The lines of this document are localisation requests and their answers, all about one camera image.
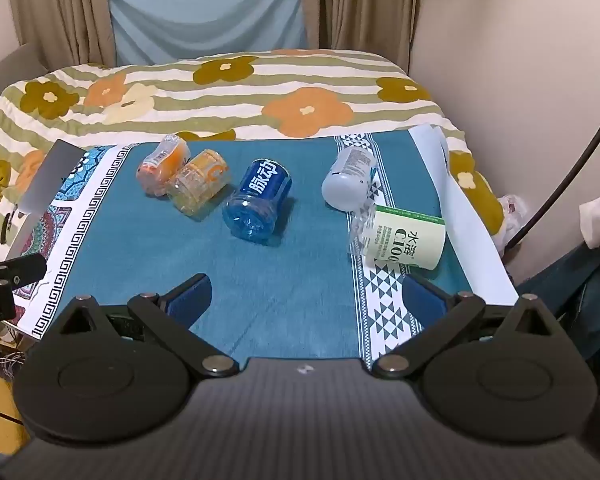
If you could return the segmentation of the white plastic bottle cup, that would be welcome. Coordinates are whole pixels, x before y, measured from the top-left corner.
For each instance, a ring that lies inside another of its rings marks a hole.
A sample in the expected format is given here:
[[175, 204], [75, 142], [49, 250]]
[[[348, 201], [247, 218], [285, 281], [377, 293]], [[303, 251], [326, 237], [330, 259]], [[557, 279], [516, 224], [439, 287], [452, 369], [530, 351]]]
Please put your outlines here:
[[363, 207], [370, 192], [376, 158], [366, 148], [349, 146], [341, 150], [322, 183], [322, 196], [328, 206], [343, 212]]

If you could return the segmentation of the white plastic bag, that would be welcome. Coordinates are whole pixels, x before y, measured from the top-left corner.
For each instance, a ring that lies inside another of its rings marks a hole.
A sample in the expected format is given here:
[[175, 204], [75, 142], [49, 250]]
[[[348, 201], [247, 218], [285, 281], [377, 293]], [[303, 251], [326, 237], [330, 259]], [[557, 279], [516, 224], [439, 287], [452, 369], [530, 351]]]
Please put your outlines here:
[[503, 209], [504, 220], [498, 232], [492, 236], [500, 256], [504, 255], [507, 243], [521, 230], [530, 218], [526, 202], [519, 196], [507, 194], [498, 199]]

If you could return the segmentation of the beige left curtain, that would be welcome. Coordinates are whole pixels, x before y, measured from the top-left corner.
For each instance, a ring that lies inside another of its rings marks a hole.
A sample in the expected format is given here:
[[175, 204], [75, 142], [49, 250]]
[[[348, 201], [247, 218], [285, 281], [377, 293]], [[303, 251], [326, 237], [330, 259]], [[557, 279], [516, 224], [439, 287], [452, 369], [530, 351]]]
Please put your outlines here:
[[9, 0], [20, 44], [35, 47], [50, 70], [79, 64], [114, 66], [108, 0]]

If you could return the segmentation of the silver laptop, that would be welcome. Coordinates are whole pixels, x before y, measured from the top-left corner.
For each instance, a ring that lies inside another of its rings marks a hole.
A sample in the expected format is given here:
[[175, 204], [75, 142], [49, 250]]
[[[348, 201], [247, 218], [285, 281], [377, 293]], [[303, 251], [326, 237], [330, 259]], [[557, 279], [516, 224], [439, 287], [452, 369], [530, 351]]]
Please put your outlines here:
[[16, 217], [22, 221], [17, 236], [9, 248], [7, 259], [18, 257], [38, 220], [55, 198], [61, 185], [85, 154], [83, 148], [57, 140], [47, 153], [27, 192], [18, 203]]

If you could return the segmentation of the beige right curtain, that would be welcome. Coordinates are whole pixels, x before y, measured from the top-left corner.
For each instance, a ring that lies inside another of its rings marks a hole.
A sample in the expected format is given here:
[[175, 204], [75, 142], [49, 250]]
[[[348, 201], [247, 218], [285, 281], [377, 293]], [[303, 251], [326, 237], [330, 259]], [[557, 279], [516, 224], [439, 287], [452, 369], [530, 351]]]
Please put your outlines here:
[[372, 52], [408, 70], [418, 0], [301, 0], [311, 49]]

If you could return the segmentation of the blue plastic bottle cup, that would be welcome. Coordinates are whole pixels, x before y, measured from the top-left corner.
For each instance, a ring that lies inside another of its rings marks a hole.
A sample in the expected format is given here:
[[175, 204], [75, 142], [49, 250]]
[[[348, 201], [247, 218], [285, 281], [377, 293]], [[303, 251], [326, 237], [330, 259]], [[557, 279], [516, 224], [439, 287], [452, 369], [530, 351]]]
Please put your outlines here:
[[292, 185], [289, 171], [276, 160], [255, 159], [222, 210], [230, 234], [264, 243], [272, 235]]

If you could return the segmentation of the light blue window cloth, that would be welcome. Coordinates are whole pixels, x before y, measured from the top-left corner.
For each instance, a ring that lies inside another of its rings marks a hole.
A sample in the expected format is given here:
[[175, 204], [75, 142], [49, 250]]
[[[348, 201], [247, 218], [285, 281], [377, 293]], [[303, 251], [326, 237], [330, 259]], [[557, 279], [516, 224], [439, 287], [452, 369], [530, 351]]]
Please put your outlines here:
[[302, 49], [309, 44], [301, 0], [108, 0], [108, 4], [121, 65]]

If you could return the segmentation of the floral striped bed quilt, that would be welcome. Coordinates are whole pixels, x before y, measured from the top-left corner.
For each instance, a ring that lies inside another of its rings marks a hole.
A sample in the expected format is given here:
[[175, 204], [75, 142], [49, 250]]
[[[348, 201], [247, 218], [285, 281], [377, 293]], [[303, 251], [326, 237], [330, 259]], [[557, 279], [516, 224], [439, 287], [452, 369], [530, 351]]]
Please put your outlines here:
[[491, 237], [504, 216], [464, 133], [429, 92], [380, 55], [275, 50], [162, 65], [80, 64], [10, 84], [0, 96], [0, 261], [17, 205], [57, 140], [79, 148], [159, 141], [305, 139], [439, 127], [452, 176]]

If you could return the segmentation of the beige curtain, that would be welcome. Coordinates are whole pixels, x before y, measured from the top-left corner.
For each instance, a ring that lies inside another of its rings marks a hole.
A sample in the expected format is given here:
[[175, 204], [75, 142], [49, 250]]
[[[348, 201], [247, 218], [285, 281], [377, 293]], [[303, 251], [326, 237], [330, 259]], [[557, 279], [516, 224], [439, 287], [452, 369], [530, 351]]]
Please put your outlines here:
[[50, 70], [79, 64], [114, 66], [108, 0], [9, 0], [20, 44], [35, 47]]
[[408, 70], [418, 0], [301, 0], [311, 49], [372, 52]]

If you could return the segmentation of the grey sofa headboard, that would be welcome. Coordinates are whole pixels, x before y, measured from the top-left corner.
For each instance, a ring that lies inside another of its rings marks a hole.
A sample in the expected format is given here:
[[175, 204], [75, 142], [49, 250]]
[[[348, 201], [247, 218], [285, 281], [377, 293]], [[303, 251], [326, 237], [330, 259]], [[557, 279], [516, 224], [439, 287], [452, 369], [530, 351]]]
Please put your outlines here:
[[0, 61], [0, 96], [15, 82], [34, 79], [48, 73], [32, 44], [24, 44]]

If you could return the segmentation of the orange plastic bottle cup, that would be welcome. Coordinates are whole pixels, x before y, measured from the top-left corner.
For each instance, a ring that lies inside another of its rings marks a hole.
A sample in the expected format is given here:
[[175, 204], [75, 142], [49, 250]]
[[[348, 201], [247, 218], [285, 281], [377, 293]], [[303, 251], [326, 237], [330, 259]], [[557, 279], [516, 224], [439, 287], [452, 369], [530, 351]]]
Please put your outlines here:
[[189, 157], [187, 143], [179, 136], [168, 134], [137, 167], [137, 181], [147, 195], [163, 196], [166, 194], [166, 184]]

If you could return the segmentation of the yellow label plastic cup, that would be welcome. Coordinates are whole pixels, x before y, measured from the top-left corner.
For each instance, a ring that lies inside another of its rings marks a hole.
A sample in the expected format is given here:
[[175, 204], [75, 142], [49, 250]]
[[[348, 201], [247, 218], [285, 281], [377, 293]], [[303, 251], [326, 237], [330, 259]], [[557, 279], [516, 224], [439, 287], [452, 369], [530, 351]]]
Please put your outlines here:
[[213, 150], [203, 150], [179, 169], [166, 184], [166, 195], [174, 207], [193, 217], [230, 182], [230, 167]]

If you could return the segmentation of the teal patterned cloth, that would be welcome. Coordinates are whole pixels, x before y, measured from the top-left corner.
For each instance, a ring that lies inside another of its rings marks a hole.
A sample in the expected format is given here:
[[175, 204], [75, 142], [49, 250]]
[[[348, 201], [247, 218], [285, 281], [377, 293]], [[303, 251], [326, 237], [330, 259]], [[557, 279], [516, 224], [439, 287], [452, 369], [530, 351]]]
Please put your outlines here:
[[41, 338], [74, 296], [123, 304], [203, 273], [211, 304], [187, 323], [235, 360], [375, 361], [422, 329], [425, 310], [402, 300], [405, 266], [350, 254], [349, 219], [323, 200], [322, 181], [350, 145], [377, 159], [370, 188], [376, 203], [444, 220], [444, 249], [428, 281], [450, 294], [470, 290], [490, 304], [517, 300], [490, 235], [449, 175], [442, 132], [420, 126], [300, 141], [216, 142], [234, 180], [259, 158], [290, 173], [290, 193], [272, 240], [263, 245], [230, 234], [220, 198], [194, 220], [145, 195], [135, 171], [148, 145], [93, 148], [65, 176], [24, 246], [45, 256], [47, 271], [16, 293], [18, 330]]

